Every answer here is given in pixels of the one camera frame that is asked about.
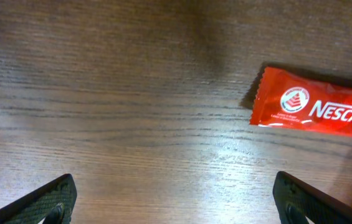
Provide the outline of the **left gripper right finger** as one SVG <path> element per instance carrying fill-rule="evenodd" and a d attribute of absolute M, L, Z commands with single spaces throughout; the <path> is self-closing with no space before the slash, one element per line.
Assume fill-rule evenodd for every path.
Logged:
<path fill-rule="evenodd" d="M 273 196 L 282 224 L 352 224 L 352 207 L 287 172 L 277 173 Z"/>

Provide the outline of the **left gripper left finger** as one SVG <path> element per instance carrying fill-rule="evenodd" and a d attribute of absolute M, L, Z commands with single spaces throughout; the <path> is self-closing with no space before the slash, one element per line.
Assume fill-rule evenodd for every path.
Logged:
<path fill-rule="evenodd" d="M 0 224 L 69 224 L 77 199 L 71 174 L 64 174 L 0 209 Z"/>

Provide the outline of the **red Nescafe stick sachet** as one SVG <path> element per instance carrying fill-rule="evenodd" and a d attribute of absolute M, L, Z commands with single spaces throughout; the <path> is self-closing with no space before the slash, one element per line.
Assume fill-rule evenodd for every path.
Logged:
<path fill-rule="evenodd" d="M 250 124 L 352 137 L 352 88 L 267 67 Z"/>

